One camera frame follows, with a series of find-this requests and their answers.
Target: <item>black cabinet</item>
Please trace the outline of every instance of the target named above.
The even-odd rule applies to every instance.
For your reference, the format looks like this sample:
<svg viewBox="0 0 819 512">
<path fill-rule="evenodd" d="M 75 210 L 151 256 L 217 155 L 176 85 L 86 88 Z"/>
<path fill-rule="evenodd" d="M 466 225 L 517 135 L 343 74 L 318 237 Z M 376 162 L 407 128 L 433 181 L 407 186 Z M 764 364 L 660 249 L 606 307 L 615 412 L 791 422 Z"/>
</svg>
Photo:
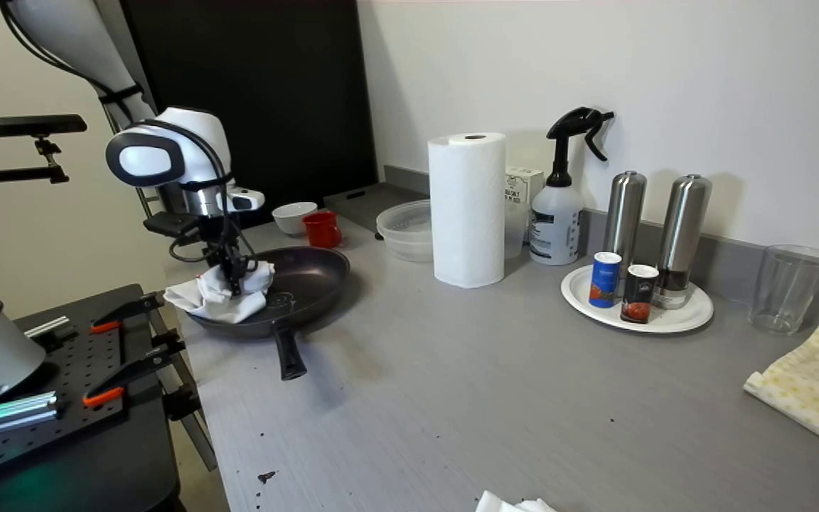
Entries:
<svg viewBox="0 0 819 512">
<path fill-rule="evenodd" d="M 235 183 L 289 200 L 376 183 L 356 0 L 123 0 L 157 112 L 214 112 Z"/>
</svg>

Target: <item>white wall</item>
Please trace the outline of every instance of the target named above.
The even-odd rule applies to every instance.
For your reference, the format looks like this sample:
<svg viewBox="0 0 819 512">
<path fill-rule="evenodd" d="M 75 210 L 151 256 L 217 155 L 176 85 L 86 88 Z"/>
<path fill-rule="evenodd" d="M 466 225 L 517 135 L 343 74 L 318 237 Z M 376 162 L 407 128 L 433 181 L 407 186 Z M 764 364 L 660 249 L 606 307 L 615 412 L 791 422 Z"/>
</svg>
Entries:
<svg viewBox="0 0 819 512">
<path fill-rule="evenodd" d="M 12 317 L 184 273 L 167 240 L 146 235 L 136 193 L 106 162 L 107 127 L 94 91 L 29 57 L 0 20 L 0 118 L 83 114 L 86 135 L 53 138 L 69 186 L 0 186 L 0 299 Z M 0 139 L 0 168 L 42 166 L 32 139 Z"/>
<path fill-rule="evenodd" d="M 709 235 L 819 249 L 817 0 L 363 0 L 362 23 L 383 166 L 497 128 L 513 166 L 549 168 L 547 114 L 585 102 L 616 112 L 611 162 L 577 181 L 591 208 L 635 168 L 663 223 L 669 186 L 706 175 Z"/>
</svg>

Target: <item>pan handle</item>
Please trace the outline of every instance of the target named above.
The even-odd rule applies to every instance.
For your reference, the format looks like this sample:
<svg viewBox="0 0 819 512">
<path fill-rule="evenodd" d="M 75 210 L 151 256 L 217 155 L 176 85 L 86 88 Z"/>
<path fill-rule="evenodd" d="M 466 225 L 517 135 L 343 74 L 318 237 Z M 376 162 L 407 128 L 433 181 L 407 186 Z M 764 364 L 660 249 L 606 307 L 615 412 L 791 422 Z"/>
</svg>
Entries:
<svg viewBox="0 0 819 512">
<path fill-rule="evenodd" d="M 299 356 L 292 330 L 288 330 L 288 328 L 276 330 L 276 353 L 279 353 L 279 374 L 284 383 L 304 375 L 304 363 Z"/>
</svg>

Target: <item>stainless steel canister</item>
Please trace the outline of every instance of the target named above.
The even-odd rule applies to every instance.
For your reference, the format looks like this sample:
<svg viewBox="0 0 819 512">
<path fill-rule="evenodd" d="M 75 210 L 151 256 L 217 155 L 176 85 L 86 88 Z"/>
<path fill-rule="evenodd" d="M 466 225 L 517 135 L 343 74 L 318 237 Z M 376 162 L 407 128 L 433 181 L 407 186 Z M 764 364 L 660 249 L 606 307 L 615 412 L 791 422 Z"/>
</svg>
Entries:
<svg viewBox="0 0 819 512">
<path fill-rule="evenodd" d="M 700 228 L 710 183 L 687 175 L 672 186 L 663 249 L 660 249 L 660 303 L 663 307 L 680 307 L 687 296 L 687 273 L 700 245 Z"/>
<path fill-rule="evenodd" d="M 628 269 L 638 249 L 642 193 L 646 176 L 638 172 L 623 172 L 611 181 L 604 250 L 616 255 L 623 269 Z"/>
</svg>

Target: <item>red cup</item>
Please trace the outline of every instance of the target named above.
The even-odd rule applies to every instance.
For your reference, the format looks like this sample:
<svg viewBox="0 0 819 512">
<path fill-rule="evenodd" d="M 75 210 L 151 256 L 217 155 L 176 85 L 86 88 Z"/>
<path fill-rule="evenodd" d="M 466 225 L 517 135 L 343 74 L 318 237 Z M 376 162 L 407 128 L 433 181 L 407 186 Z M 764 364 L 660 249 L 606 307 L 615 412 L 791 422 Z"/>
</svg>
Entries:
<svg viewBox="0 0 819 512">
<path fill-rule="evenodd" d="M 336 228 L 336 215 L 332 210 L 313 210 L 302 216 L 306 245 L 309 249 L 339 249 L 342 245 L 342 232 Z"/>
</svg>

